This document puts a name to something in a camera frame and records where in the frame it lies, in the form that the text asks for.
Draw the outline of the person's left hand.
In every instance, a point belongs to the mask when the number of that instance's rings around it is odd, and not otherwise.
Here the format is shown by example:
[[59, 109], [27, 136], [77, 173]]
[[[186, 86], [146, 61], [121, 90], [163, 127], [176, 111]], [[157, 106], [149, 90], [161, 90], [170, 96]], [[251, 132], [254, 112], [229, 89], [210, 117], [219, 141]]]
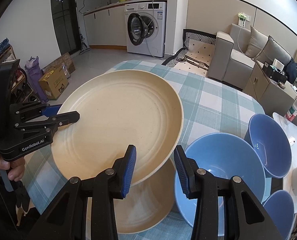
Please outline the person's left hand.
[[19, 181], [22, 179], [25, 171], [25, 159], [20, 158], [16, 161], [7, 162], [0, 156], [0, 170], [10, 170], [8, 173], [9, 180]]

